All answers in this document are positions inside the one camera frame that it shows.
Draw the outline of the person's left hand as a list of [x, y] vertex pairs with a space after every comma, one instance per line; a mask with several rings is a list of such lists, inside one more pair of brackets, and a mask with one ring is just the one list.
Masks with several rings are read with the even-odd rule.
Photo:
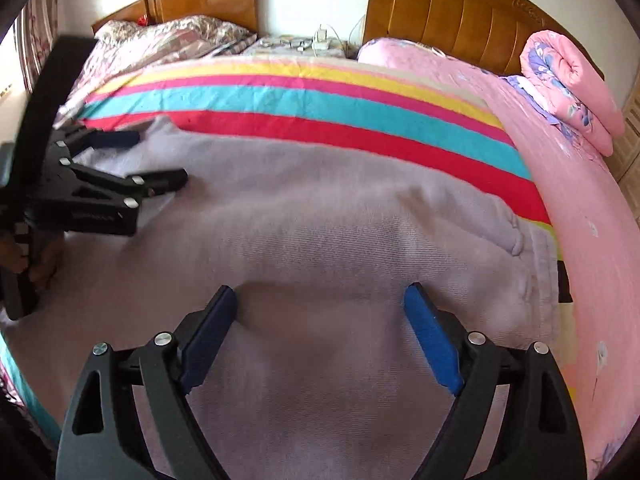
[[48, 233], [46, 244], [35, 256], [29, 256], [18, 246], [9, 233], [1, 234], [0, 261], [3, 269], [14, 274], [28, 272], [38, 292], [50, 287], [54, 274], [61, 265], [64, 249], [63, 233]]

